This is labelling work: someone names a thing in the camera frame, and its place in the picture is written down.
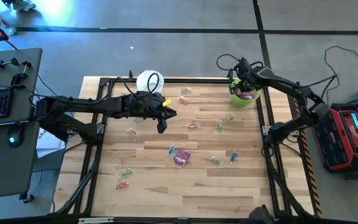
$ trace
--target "red power station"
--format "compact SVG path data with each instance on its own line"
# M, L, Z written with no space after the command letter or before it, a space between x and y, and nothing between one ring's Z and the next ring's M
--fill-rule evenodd
M329 172L358 171L358 115L354 106L333 104L315 130Z

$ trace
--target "white paper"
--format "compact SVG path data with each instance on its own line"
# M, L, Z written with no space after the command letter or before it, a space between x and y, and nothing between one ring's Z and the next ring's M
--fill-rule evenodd
M50 134L46 130L40 128L38 132L37 141L37 155L38 158L46 156L47 154L56 152L58 150L66 148L66 144Z

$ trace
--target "green bowl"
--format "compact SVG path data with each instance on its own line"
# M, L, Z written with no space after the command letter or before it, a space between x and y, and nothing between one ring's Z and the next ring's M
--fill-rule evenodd
M233 84L237 84L239 81L240 80L237 78L233 81ZM246 107L248 104L252 103L260 96L259 90L252 90L252 92L254 93L254 99L252 99L252 100L243 100L243 99L239 98L238 96L236 96L236 94L231 94L230 95L231 104L238 108Z

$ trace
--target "computer mouse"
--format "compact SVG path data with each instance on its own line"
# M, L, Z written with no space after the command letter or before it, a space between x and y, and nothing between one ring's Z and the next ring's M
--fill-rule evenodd
M22 123L13 124L7 132L7 143L11 147L19 147L24 140L24 125Z

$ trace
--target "white cup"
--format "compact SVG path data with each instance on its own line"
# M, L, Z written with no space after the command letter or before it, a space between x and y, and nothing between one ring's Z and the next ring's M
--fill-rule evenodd
M149 91L147 88L147 80L149 79L149 77L153 74L156 73L158 75L158 77L160 78L160 81L157 84L157 76L153 75L153 77L150 78L149 81L149 87L150 87L150 91L154 89L154 87L157 85L156 89L153 91L153 93L155 92L159 92L162 93L162 87L164 86L164 77L161 75L161 73L154 71L154 70L146 70L144 72L142 72L136 79L136 87L137 90L139 91Z

